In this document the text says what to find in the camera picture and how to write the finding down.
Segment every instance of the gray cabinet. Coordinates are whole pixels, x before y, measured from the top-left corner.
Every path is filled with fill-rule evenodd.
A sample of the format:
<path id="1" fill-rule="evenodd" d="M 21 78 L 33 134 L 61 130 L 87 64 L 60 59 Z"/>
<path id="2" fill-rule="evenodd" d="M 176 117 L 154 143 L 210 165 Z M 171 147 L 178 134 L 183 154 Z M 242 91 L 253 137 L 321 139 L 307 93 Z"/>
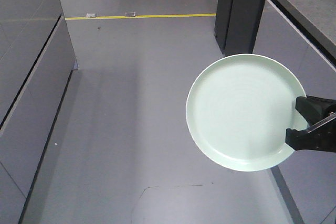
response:
<path id="1" fill-rule="evenodd" d="M 0 162 L 28 196 L 74 53 L 62 18 L 0 131 Z"/>
<path id="2" fill-rule="evenodd" d="M 0 224 L 15 224 L 76 59 L 60 0 L 0 6 Z"/>
<path id="3" fill-rule="evenodd" d="M 284 64 L 300 80 L 307 95 L 336 99 L 335 66 L 270 0 L 265 1 L 253 53 Z M 294 200 L 295 204 L 288 206 L 297 208 L 290 212 L 299 213 L 301 217 L 295 220 L 298 223 L 320 224 L 335 207 L 335 163 L 336 153 L 304 150 L 279 164 L 284 181 L 281 178 L 277 182 L 291 195 L 285 192 L 285 200 Z M 327 218 L 323 224 L 334 222 Z"/>
<path id="4" fill-rule="evenodd" d="M 266 0 L 253 53 L 277 60 L 296 74 L 307 48 L 304 35 Z"/>
<path id="5" fill-rule="evenodd" d="M 26 198 L 0 164 L 0 223 L 17 224 Z"/>
<path id="6" fill-rule="evenodd" d="M 5 2 L 5 5 L 0 3 L 0 6 L 9 4 L 4 0 L 2 1 Z M 15 17 L 15 9 L 13 8 L 10 11 L 13 12 Z M 0 88 L 2 91 L 0 121 L 2 121 L 43 45 L 46 43 L 57 19 L 62 14 L 62 8 L 59 0 L 40 0 L 31 17 L 21 17 L 19 19 L 26 20 L 21 30 L 19 29 L 21 25 L 17 23 L 23 21 L 10 20 L 9 11 L 6 13 L 1 11 L 0 13 L 8 16 L 4 17 L 4 19 L 0 18 L 6 37 L 14 37 L 14 33 L 16 36 L 11 40 L 10 47 L 0 60 Z"/>

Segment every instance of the plate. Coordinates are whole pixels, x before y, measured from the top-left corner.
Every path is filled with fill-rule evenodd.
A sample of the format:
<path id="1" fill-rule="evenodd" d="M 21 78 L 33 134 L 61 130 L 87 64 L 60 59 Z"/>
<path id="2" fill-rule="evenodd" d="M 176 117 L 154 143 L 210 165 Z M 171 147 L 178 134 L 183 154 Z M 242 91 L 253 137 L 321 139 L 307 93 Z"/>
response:
<path id="1" fill-rule="evenodd" d="M 208 66 L 193 83 L 186 103 L 190 134 L 214 162 L 239 171 L 271 168 L 294 150 L 286 129 L 303 130 L 295 110 L 306 93 L 294 74 L 265 56 L 229 56 Z"/>

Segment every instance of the yellow floor line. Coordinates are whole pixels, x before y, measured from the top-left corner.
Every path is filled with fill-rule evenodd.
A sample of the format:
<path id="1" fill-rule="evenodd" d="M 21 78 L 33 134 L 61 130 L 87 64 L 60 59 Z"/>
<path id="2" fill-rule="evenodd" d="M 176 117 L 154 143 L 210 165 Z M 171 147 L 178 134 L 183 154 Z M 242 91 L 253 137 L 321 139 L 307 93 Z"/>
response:
<path id="1" fill-rule="evenodd" d="M 139 15 L 135 17 L 125 17 L 125 16 L 100 16 L 96 18 L 86 18 L 86 17 L 70 17 L 65 18 L 66 20 L 87 20 L 87 19 L 126 19 L 126 18 L 181 18 L 181 17 L 213 17 L 216 16 L 215 13 L 200 13 L 200 14 L 166 14 L 166 15 Z"/>

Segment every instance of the dark gray countertop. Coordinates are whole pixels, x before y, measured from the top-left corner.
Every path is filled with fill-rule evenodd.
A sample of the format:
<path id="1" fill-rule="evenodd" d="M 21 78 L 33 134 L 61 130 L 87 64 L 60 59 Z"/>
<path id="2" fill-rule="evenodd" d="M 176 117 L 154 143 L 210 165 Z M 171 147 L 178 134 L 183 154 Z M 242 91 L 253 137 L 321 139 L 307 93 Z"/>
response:
<path id="1" fill-rule="evenodd" d="M 277 0 L 336 59 L 336 0 Z"/>

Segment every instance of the gray floor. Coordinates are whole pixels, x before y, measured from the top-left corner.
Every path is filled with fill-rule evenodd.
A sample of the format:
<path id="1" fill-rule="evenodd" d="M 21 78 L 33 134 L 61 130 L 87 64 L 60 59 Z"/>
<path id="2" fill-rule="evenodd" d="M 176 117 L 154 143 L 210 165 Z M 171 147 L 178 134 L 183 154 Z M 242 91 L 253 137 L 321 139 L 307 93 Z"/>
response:
<path id="1" fill-rule="evenodd" d="M 213 13 L 216 0 L 61 0 L 67 16 Z M 292 223 L 268 170 L 210 161 L 188 90 L 222 57 L 214 17 L 72 20 L 74 71 L 23 224 Z"/>

